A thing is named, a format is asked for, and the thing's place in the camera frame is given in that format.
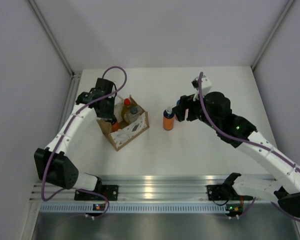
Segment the orange bottle dark blue top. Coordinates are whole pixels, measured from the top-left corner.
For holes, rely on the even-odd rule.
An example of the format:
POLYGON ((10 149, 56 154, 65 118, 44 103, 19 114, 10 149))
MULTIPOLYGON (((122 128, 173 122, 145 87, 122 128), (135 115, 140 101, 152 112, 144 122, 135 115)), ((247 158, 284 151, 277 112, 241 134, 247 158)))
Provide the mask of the orange bottle dark blue top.
POLYGON ((174 128, 175 113, 171 106, 168 106, 163 112, 163 128, 170 131, 174 128))

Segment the orange bottle navy pump top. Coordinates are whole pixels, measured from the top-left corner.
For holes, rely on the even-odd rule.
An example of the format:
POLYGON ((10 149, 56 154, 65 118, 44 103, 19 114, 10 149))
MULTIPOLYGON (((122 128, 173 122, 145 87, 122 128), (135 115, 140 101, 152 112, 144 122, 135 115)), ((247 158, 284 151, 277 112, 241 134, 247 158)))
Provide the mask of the orange bottle navy pump top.
POLYGON ((111 124, 111 132, 117 132, 120 129, 120 125, 118 123, 117 118, 108 119, 107 122, 111 124))

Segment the yellow dish soap bottle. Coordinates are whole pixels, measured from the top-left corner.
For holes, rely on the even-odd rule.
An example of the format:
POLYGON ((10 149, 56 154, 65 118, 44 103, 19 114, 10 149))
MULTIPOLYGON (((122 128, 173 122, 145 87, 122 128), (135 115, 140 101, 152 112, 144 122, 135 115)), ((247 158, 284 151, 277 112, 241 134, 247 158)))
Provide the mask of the yellow dish soap bottle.
POLYGON ((123 100, 123 106, 121 110, 121 118, 123 122, 126 122, 125 120, 125 114, 132 108, 133 104, 129 98, 125 98, 123 100))

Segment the clear bottle grey cap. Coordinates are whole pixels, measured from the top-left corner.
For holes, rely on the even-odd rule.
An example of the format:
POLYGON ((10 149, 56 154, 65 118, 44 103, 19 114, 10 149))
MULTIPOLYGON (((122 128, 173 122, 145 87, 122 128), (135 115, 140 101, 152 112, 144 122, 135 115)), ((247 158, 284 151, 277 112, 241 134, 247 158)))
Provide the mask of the clear bottle grey cap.
POLYGON ((133 122, 135 122, 142 114, 143 114, 143 110, 139 105, 132 106, 130 110, 128 110, 125 113, 124 120, 130 125, 133 122))

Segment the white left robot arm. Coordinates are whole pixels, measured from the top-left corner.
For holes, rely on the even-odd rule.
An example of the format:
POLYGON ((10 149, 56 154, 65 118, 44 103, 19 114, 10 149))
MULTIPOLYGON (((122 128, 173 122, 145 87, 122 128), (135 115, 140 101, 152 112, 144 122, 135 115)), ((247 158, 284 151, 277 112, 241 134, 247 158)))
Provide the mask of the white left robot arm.
POLYGON ((34 153, 41 181, 67 190, 84 189, 92 200, 102 196, 100 178, 79 171, 71 158, 91 122, 97 118, 114 118, 115 98, 110 94, 116 89, 114 82, 98 78, 95 87, 77 97, 73 110, 59 133, 44 149, 38 148, 34 153))

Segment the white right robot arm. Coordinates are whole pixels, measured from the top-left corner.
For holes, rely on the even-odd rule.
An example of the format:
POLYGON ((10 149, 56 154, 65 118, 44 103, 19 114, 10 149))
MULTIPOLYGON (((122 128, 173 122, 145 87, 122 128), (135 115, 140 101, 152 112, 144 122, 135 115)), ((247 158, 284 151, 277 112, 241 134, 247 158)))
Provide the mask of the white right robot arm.
POLYGON ((210 92, 203 98, 183 95, 172 111, 180 122, 205 123, 222 141, 251 157, 274 178, 255 179, 233 172, 221 185, 208 188, 210 200, 259 198, 300 218, 300 166, 267 141, 251 122, 234 114, 231 101, 223 93, 210 92))

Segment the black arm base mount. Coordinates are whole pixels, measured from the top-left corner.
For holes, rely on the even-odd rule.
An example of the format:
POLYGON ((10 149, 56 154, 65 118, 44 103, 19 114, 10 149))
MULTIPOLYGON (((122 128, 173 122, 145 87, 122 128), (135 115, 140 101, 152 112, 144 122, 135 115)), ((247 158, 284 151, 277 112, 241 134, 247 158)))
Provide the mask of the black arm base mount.
MULTIPOLYGON (((98 193, 106 197, 109 201, 117 201, 118 194, 119 194, 119 186, 106 184, 102 186, 102 189, 98 193)), ((76 190, 74 195, 74 200, 75 201, 102 201, 103 198, 90 193, 85 193, 76 190)))

